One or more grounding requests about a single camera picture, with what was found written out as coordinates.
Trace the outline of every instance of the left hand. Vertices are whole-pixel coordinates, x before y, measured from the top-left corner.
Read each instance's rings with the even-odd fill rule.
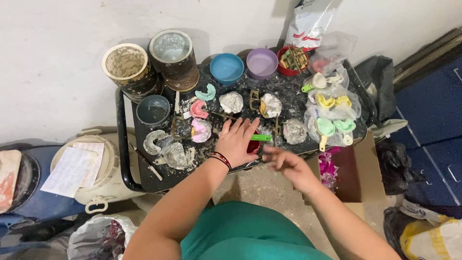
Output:
[[[232,126],[231,119],[223,124],[215,151],[221,153],[232,168],[258,159],[258,155],[247,154],[247,146],[259,123],[259,118],[255,118],[252,124],[248,118],[244,121],[238,118]]]

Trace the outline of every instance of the plaster jar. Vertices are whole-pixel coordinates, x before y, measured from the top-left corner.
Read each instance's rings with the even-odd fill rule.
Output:
[[[135,103],[162,92],[162,84],[158,84],[146,51],[136,44],[123,43],[110,48],[103,56],[101,67],[104,74]]]
[[[179,30],[165,30],[149,42],[154,67],[164,77],[165,84],[175,91],[187,91],[199,81],[193,41]]]

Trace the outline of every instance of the right hand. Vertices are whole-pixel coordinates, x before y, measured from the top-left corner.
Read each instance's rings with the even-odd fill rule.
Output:
[[[273,146],[264,146],[263,151],[262,158],[269,162],[268,169],[282,172],[297,190],[309,194],[323,187],[308,164],[294,153]]]

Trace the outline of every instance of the black bracelet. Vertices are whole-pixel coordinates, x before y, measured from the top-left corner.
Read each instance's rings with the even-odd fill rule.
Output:
[[[229,165],[228,165],[224,160],[222,160],[221,158],[215,157],[215,156],[213,156],[213,155],[209,156],[209,158],[215,158],[215,159],[219,160],[220,162],[224,163],[224,164],[228,167],[229,170],[231,170],[231,166],[229,166]]]

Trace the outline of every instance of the handwritten paper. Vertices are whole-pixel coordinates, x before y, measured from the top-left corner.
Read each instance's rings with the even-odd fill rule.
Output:
[[[95,152],[67,147],[40,190],[74,198],[96,157]]]
[[[95,164],[90,168],[80,187],[91,188],[95,184],[98,176],[101,161],[103,160],[104,143],[102,142],[75,142],[74,148],[79,148],[87,151],[92,151],[98,154]]]

